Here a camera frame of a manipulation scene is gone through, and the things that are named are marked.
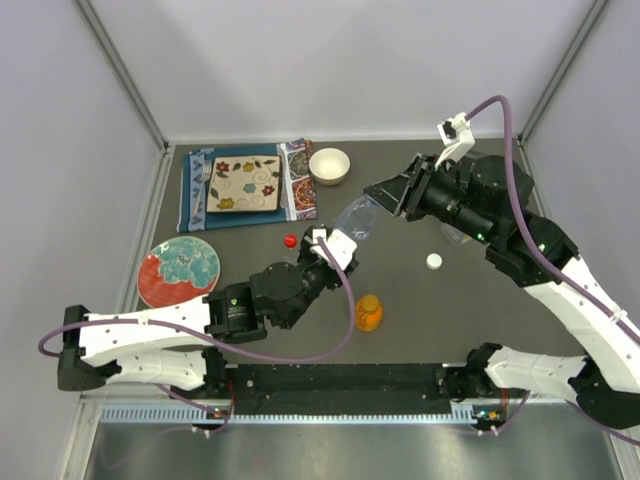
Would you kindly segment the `large clear plastic bottle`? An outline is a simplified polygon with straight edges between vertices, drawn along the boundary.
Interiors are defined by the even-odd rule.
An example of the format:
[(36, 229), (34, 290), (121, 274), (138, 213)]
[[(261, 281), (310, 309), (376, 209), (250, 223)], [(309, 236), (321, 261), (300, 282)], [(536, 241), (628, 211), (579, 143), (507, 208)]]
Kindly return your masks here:
[(463, 245), (471, 240), (471, 237), (451, 225), (442, 223), (440, 230), (443, 236), (453, 245)]

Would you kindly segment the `blue label water bottle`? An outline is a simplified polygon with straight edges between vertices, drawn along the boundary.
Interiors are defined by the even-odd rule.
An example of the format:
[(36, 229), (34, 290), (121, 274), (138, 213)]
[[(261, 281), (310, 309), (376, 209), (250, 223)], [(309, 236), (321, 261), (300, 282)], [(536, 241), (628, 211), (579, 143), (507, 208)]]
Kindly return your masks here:
[(373, 233), (382, 212), (380, 205), (374, 200), (360, 196), (338, 215), (333, 228), (361, 244)]

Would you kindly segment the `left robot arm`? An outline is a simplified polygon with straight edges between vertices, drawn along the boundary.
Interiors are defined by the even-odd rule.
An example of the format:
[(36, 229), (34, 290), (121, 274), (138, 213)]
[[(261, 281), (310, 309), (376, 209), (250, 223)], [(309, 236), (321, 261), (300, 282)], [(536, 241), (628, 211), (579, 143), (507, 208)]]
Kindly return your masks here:
[(296, 263), (278, 262), (246, 282), (156, 309), (97, 314), (65, 310), (57, 386), (87, 391), (151, 383), (216, 396), (226, 387), (222, 351), (291, 329), (324, 290), (347, 287), (356, 240), (340, 228), (305, 232)]

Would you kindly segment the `small red cap bottle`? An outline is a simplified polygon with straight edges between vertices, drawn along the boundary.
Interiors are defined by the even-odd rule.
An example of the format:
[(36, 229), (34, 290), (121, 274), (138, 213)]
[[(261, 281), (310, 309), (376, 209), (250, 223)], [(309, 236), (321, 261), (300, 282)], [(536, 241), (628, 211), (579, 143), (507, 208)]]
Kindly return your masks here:
[(287, 248), (294, 248), (297, 245), (297, 238), (294, 235), (286, 235), (284, 238), (284, 245)]

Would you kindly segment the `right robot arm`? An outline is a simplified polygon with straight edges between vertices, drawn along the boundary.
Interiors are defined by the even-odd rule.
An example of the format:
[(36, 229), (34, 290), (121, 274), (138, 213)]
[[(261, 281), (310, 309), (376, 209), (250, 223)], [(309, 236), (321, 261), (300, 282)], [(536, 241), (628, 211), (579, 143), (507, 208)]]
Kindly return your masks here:
[(518, 165), (507, 172), (501, 156), (465, 156), (437, 165), (435, 158), (418, 155), (399, 175), (363, 190), (394, 217), (413, 222), (433, 216), (485, 245), (486, 260), (543, 304), (584, 350), (562, 357), (485, 343), (468, 354), (457, 373), (466, 383), (444, 379), (443, 389), (455, 398), (527, 390), (571, 402), (612, 429), (638, 426), (638, 328), (598, 285), (568, 235), (553, 221), (522, 209), (536, 251), (566, 279), (536, 260), (511, 209), (510, 181), (519, 205), (526, 206), (534, 181)]

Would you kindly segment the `white bottle cap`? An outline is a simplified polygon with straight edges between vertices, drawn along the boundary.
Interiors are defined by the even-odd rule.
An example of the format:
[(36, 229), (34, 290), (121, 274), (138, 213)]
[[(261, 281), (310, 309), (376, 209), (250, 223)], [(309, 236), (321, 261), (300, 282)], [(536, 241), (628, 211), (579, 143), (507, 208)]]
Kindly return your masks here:
[(439, 254), (431, 253), (426, 257), (426, 265), (433, 270), (437, 270), (442, 267), (443, 259)]

